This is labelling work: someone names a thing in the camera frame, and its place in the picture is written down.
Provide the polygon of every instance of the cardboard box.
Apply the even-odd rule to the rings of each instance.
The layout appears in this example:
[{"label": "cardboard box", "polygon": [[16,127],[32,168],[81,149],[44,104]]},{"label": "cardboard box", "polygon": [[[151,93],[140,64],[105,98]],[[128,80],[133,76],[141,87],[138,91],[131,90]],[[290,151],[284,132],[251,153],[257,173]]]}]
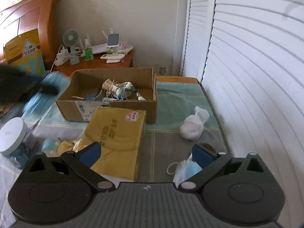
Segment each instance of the cardboard box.
[{"label": "cardboard box", "polygon": [[8,64],[30,74],[44,74],[38,29],[16,36],[5,44],[4,54]]},{"label": "cardboard box", "polygon": [[100,142],[101,157],[91,169],[100,175],[135,181],[145,125],[145,111],[98,107],[78,148]]},{"label": "cardboard box", "polygon": [[[85,69],[71,75],[71,84],[56,104],[67,121],[88,122],[98,106],[145,110],[148,124],[155,123],[157,111],[156,72],[154,68]],[[107,80],[123,83],[130,81],[146,99],[139,101],[135,93],[125,101],[82,101],[72,96],[86,97],[101,90]]]}]

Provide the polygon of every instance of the white shutter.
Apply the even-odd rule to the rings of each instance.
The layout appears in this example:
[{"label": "white shutter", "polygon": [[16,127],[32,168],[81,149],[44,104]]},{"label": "white shutter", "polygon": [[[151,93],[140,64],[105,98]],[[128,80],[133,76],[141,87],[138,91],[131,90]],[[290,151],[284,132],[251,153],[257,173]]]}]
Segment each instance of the white shutter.
[{"label": "white shutter", "polygon": [[279,222],[304,222],[304,0],[216,0],[202,85],[236,157],[282,186]]},{"label": "white shutter", "polygon": [[201,81],[206,60],[214,0],[189,0],[188,31],[182,75]]}]

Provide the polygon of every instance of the wall outlet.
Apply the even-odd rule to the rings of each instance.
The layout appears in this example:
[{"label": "wall outlet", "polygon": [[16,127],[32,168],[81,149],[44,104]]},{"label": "wall outlet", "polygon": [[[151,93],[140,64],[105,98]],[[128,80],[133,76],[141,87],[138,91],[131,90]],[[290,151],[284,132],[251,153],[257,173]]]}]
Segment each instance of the wall outlet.
[{"label": "wall outlet", "polygon": [[168,67],[167,66],[157,66],[156,74],[157,75],[168,75]]}]

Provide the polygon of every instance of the yellow box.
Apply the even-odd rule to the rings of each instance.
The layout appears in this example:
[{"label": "yellow box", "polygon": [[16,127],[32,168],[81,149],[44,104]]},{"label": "yellow box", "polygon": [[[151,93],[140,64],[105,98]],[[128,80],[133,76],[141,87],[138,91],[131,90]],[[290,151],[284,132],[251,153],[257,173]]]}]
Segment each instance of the yellow box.
[{"label": "yellow box", "polygon": [[45,67],[40,50],[38,29],[13,38],[5,44],[4,55],[12,66],[30,74],[43,74]]},{"label": "yellow box", "polygon": [[98,107],[78,148],[100,142],[101,157],[91,169],[98,174],[135,181],[145,125],[146,111]]}]

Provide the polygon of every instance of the white jar lid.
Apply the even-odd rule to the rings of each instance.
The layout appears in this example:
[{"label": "white jar lid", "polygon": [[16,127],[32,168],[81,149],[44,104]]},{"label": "white jar lid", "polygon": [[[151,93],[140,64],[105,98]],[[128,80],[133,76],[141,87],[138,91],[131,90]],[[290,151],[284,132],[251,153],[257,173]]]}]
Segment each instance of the white jar lid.
[{"label": "white jar lid", "polygon": [[0,129],[0,153],[9,155],[20,145],[26,134],[26,125],[21,117],[9,120]]}]

